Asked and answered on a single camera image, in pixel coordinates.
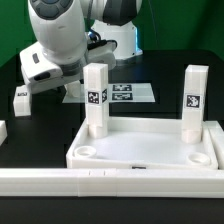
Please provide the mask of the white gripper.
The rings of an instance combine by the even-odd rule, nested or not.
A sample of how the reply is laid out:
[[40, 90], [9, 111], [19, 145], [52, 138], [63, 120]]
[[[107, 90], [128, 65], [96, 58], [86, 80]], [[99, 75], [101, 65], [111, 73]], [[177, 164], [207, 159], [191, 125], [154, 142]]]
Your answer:
[[31, 94], [36, 94], [80, 80], [86, 57], [71, 64], [57, 65], [45, 57], [41, 45], [36, 42], [20, 52], [20, 61], [24, 83]]

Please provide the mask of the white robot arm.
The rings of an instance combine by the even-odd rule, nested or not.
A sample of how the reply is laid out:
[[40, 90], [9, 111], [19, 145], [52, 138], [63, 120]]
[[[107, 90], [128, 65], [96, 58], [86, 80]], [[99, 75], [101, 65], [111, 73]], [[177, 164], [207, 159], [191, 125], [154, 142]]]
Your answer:
[[89, 63], [116, 66], [115, 40], [103, 40], [89, 21], [122, 27], [139, 13], [142, 0], [28, 0], [37, 42], [20, 52], [24, 83], [31, 94], [83, 78]]

